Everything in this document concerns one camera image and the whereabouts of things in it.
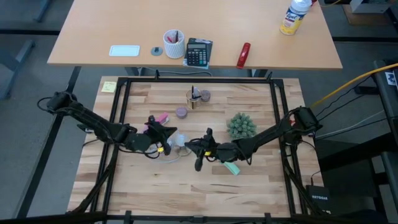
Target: calculator keypad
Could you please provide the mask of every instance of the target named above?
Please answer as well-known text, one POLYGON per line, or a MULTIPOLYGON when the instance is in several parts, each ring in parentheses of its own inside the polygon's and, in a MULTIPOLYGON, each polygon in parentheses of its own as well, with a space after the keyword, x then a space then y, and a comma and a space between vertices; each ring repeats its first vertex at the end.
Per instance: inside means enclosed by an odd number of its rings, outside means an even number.
POLYGON ((205 49, 188 49, 187 62, 189 66, 207 66, 205 49))

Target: gray carpet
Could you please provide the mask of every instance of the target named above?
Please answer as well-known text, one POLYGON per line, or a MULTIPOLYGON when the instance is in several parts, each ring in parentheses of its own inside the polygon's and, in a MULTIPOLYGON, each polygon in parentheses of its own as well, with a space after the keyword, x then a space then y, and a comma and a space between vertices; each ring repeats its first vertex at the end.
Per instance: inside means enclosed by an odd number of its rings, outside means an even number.
MULTIPOLYGON (((0 0, 0 9, 7 8, 6 11, 3 10, 5 13, 0 14, 0 29, 12 26, 26 27, 27 24, 33 24, 32 27, 35 29, 60 28, 72 1, 54 1, 43 24, 34 24, 31 22, 31 18, 37 13, 38 2, 36 0, 0 0)), ((324 13, 331 33, 335 35, 396 35, 392 32, 392 27, 352 28, 343 22, 342 18, 345 18, 345 15, 342 14, 341 6, 326 8, 324 13)), ((11 98, 0 101, 0 178, 3 180, 0 185, 0 219, 12 217, 26 180, 36 162, 40 147, 47 134, 47 128, 51 123, 52 116, 37 109, 36 101, 42 97, 51 96, 55 91, 64 90, 73 70, 72 67, 47 65, 47 59, 56 38, 54 36, 0 35, 0 47, 14 55, 25 40, 33 39, 36 42, 35 49, 16 80, 11 98)), ((310 105, 350 79, 372 70, 374 60, 397 57, 396 52, 398 51, 396 44, 336 43, 336 48, 343 63, 342 71, 276 70, 273 71, 274 77, 299 78, 305 103, 310 105)), ((192 71, 189 68, 172 70, 192 71)), ((246 72, 235 69, 210 70, 210 72, 214 76, 246 76, 246 72)), ((4 82, 10 76, 10 72, 3 66, 0 66, 0 74, 0 82, 4 82)), ((100 78, 105 75, 117 76, 126 75, 126 73, 123 68, 82 68, 74 93, 86 107, 93 107, 100 78)), ((353 97, 353 94, 349 94, 335 106, 341 105, 353 97)), ((378 96, 365 96, 325 119, 323 121, 325 127, 319 134, 350 126, 380 110, 382 110, 382 106, 378 96)), ((377 120, 382 116, 383 114, 380 114, 373 119, 377 120)), ((385 123, 377 123, 341 136, 335 136, 331 140, 361 143, 386 131, 388 129, 385 123)), ((65 212, 84 138, 85 134, 77 129, 74 120, 70 118, 64 120, 29 215, 65 212)), ((349 208, 366 205, 367 203, 363 203, 363 200, 369 201, 366 198, 343 197, 336 199, 336 201, 342 201, 340 204, 345 204, 349 208)), ((389 210, 391 210, 391 205, 393 205, 392 202, 388 207, 389 210)), ((393 212, 390 219, 391 222, 398 222, 398 218, 393 212)))

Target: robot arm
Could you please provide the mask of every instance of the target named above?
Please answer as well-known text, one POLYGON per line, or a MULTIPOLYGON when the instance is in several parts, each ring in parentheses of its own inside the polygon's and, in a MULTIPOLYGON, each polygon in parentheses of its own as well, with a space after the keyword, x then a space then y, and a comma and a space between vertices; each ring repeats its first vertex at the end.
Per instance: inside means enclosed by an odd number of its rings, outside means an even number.
POLYGON ((213 131, 208 128, 203 138, 192 139, 190 142, 186 142, 185 146, 197 155, 196 171, 201 170, 204 157, 208 161, 219 160, 221 162, 246 160, 251 165, 251 157, 260 146, 281 136, 284 137, 286 144, 297 144, 302 140, 303 135, 314 132, 321 127, 311 109, 299 107, 289 111, 275 126, 251 138, 237 139, 220 144, 214 140, 213 131))
POLYGON ((164 154, 170 154, 171 148, 167 139, 177 130, 168 128, 148 118, 148 130, 137 134, 137 129, 128 124, 111 123, 77 102, 75 95, 67 92, 56 92, 47 103, 45 110, 52 114, 63 113, 75 118, 85 126, 94 130, 97 138, 110 144, 118 144, 133 152, 145 152, 151 144, 161 143, 164 154))

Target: green succulent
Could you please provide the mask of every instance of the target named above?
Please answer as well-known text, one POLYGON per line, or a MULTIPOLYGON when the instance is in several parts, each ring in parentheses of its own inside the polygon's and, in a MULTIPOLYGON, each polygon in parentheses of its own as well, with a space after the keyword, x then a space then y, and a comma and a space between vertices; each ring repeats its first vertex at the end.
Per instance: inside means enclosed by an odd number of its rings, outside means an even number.
POLYGON ((229 124, 227 124, 229 136, 232 140, 250 138, 256 135, 257 126, 249 115, 237 113, 229 124))

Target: wooden desk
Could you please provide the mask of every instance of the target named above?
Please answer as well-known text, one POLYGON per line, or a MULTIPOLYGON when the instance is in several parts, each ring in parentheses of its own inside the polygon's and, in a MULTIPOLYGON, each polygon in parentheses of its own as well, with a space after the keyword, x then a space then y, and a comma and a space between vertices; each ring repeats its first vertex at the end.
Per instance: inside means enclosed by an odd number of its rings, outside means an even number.
MULTIPOLYGON (((94 112, 105 118, 110 115, 114 94, 102 93, 100 89, 105 81, 116 80, 117 77, 103 77, 99 86, 94 112)), ((284 81, 289 108, 304 105, 299 80, 284 81)), ((133 83, 125 123, 142 130, 150 114, 158 116, 166 111, 170 114, 166 126, 178 127, 191 139, 202 137, 210 127, 217 142, 230 141, 226 123, 239 111, 252 117, 257 131, 275 125, 268 84, 200 83, 196 86, 211 91, 210 102, 189 112, 187 118, 178 119, 174 111, 185 105, 185 92, 191 83, 133 83)), ((89 134, 86 141, 94 138, 89 134)), ((94 186, 102 148, 103 143, 99 141, 83 148, 69 210, 77 207, 94 186)), ((175 152, 167 157, 172 158, 175 152)), ((201 172, 196 172, 195 159, 196 156, 190 154, 174 163, 159 164, 142 155, 120 152, 109 213, 124 215, 126 210, 131 210, 134 215, 262 217, 264 212, 269 212, 272 217, 290 216, 277 141, 260 147, 253 156, 252 166, 246 161, 237 161, 241 169, 237 176, 223 165, 206 160, 201 172)), ((317 155, 311 146, 300 144, 298 159, 303 183, 309 184, 310 176, 319 171, 317 155)), ((314 177, 317 185, 323 185, 320 174, 314 177)), ((296 209, 300 211, 298 193, 295 187, 293 190, 296 209)), ((103 193, 104 190, 99 196, 100 204, 103 193)))
POLYGON ((75 0, 48 63, 182 67, 182 58, 152 56, 163 34, 213 40, 210 66, 235 68, 245 42, 246 68, 342 68, 319 3, 293 36, 279 31, 290 0, 75 0), (140 45, 138 57, 110 57, 112 45, 140 45))

